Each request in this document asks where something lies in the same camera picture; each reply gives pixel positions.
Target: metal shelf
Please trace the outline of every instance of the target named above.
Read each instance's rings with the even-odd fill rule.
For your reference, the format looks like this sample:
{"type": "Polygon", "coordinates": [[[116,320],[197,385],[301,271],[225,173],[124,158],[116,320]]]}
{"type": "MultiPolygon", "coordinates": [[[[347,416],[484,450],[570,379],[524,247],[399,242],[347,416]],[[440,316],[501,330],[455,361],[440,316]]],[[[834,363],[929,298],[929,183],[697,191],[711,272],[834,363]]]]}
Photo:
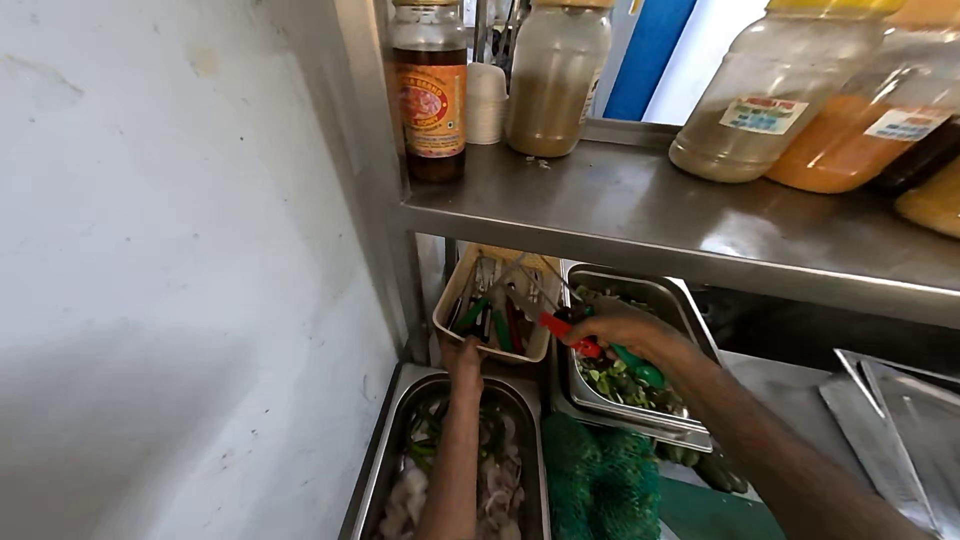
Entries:
{"type": "Polygon", "coordinates": [[[504,144],[468,148],[456,184],[412,184],[404,226],[760,294],[960,329],[960,241],[869,193],[693,178],[673,128],[590,120],[549,168],[504,144]]]}

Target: bottle label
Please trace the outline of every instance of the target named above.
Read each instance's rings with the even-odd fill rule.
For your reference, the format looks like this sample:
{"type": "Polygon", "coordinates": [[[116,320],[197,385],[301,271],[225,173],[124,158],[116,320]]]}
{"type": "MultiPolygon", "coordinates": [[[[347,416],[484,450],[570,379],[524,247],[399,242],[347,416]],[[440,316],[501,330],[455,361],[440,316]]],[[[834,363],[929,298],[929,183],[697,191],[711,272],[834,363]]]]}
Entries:
{"type": "Polygon", "coordinates": [[[407,150],[425,158],[463,152],[467,66],[400,63],[396,74],[407,150]]]}
{"type": "Polygon", "coordinates": [[[590,87],[587,91],[587,100],[584,102],[584,109],[580,111],[580,123],[583,124],[587,121],[587,117],[590,115],[590,106],[593,105],[593,96],[597,93],[597,86],[600,84],[600,74],[603,73],[603,66],[597,68],[593,72],[593,78],[590,79],[590,87]]]}
{"type": "Polygon", "coordinates": [[[769,97],[738,97],[727,107],[720,125],[757,134],[783,135],[809,105],[769,97]]]}
{"type": "Polygon", "coordinates": [[[880,138],[903,142],[917,142],[949,120],[952,110],[890,109],[864,132],[880,138]]]}

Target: dark bottle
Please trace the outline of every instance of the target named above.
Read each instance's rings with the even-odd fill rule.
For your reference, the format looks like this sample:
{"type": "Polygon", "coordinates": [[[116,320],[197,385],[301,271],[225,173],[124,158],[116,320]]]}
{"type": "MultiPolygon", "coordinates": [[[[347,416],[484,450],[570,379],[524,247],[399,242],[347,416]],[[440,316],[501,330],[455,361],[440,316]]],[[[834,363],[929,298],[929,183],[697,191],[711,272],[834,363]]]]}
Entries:
{"type": "Polygon", "coordinates": [[[899,197],[927,181],[957,156],[960,156],[960,116],[944,122],[887,165],[867,183],[867,188],[886,197],[899,197]]]}
{"type": "Polygon", "coordinates": [[[467,35],[457,0],[394,0],[392,28],[410,176],[449,182],[467,161],[467,35]]]}

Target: stack of paper cups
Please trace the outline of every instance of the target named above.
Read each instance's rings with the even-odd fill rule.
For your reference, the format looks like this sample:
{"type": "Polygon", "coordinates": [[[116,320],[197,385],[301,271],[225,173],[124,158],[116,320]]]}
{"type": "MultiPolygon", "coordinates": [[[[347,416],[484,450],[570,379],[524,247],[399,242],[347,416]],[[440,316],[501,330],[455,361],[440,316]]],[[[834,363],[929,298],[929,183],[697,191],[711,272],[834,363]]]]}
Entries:
{"type": "Polygon", "coordinates": [[[507,78],[495,65],[467,66],[467,142],[494,144],[503,133],[507,112],[507,78]]]}

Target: green cutting board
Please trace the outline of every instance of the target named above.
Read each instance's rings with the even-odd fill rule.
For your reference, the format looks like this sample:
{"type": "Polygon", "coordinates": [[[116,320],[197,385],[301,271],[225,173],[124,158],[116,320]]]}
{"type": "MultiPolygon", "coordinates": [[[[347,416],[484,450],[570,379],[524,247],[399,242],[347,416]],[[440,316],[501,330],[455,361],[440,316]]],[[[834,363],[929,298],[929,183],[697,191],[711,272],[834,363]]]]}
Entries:
{"type": "Polygon", "coordinates": [[[786,540],[765,504],[663,477],[660,518],[680,540],[786,540]]]}

